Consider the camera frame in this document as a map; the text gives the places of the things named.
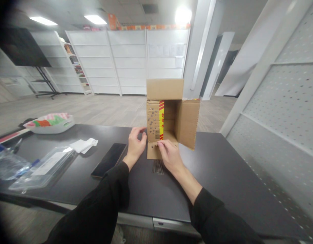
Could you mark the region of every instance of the black table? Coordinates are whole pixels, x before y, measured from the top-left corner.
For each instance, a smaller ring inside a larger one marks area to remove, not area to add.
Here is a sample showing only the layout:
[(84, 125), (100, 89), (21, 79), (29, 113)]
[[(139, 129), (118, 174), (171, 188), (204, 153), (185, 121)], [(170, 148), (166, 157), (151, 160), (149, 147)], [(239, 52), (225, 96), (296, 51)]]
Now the black table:
[[(52, 185), (25, 193), (10, 191), (12, 181), (0, 181), (0, 199), (16, 204), (51, 209), (48, 202), (78, 205), (99, 180), (90, 176), (113, 143), (128, 143), (131, 128), (76, 124), (57, 135), (33, 134), (23, 139), (18, 154), (30, 162), (42, 158), (56, 146), (68, 146), (79, 139), (99, 140), (85, 155), (79, 154)], [(196, 179), (226, 207), (240, 215), (262, 236), (308, 237), (282, 207), (260, 179), (253, 173), (222, 134), (198, 132), (196, 149), (180, 145), (184, 164)], [(128, 209), (121, 212), (139, 216), (190, 222), (190, 202), (184, 191), (166, 170), (152, 173), (153, 160), (146, 159), (146, 150), (129, 175), (131, 190)], [(62, 212), (61, 207), (54, 211)]]

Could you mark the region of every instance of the smartphone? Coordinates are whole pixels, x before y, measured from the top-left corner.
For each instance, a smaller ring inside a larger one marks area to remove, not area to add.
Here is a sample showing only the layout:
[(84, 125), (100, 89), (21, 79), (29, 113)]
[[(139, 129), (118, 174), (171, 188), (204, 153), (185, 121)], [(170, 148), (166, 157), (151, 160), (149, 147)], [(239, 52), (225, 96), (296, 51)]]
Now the smartphone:
[(91, 176), (102, 178), (105, 172), (119, 163), (126, 148), (126, 144), (113, 144), (101, 162), (95, 167)]

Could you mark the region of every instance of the floor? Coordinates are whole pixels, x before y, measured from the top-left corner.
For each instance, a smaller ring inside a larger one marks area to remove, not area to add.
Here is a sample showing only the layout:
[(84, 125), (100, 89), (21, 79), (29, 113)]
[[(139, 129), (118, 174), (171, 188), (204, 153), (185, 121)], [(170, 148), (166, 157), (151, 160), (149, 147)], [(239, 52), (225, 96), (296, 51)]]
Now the floor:
[[(198, 131), (219, 132), (236, 99), (211, 97), (201, 101)], [(79, 124), (144, 126), (146, 125), (145, 96), (116, 96), (92, 94), (59, 95), (55, 100), (48, 97), (26, 98), (0, 104), (0, 135), (17, 127), (27, 118), (47, 113), (68, 112)], [(0, 202), (8, 233), (17, 243), (41, 243), (62, 215), (36, 211)], [(123, 226), (126, 243), (198, 243), (200, 240), (176, 233), (157, 232), (148, 229)]]

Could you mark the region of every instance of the tv screen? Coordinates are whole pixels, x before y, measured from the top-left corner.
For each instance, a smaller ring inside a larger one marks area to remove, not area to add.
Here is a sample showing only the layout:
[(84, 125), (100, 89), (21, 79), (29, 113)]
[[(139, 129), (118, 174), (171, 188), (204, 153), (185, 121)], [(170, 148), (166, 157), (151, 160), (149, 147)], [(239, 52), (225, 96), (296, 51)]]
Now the tv screen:
[(31, 33), (25, 28), (5, 28), (0, 48), (16, 66), (51, 67)]

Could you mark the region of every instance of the water bottle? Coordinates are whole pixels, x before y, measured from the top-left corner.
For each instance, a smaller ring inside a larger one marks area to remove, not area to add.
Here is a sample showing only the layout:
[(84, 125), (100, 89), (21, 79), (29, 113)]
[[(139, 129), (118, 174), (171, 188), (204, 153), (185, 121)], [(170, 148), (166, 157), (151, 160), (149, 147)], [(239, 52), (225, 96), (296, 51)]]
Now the water bottle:
[(31, 168), (31, 163), (0, 144), (0, 179), (12, 180)]

